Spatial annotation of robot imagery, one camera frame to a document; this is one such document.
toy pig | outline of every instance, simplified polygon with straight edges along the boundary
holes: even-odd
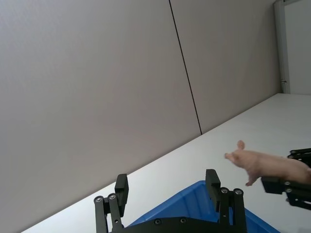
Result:
[[[278,177],[286,181],[311,184],[311,168],[305,163],[256,151],[244,150],[245,143],[238,141],[238,149],[226,153],[225,158],[248,174],[246,186],[251,186],[259,177]]]

white tabletop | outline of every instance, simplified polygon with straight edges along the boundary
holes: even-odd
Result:
[[[129,196],[122,223],[129,225],[175,193],[204,180],[205,170],[213,168],[222,186],[243,189],[245,207],[282,233],[311,232],[311,211],[290,206],[285,194],[266,194],[260,181],[245,187],[246,172],[224,159],[224,153],[233,151],[239,139],[245,141],[247,149],[282,156],[287,156],[291,149],[310,148],[310,121],[311,96],[277,94],[269,98],[129,174]],[[114,183],[24,233],[95,233],[93,199],[113,192]]]

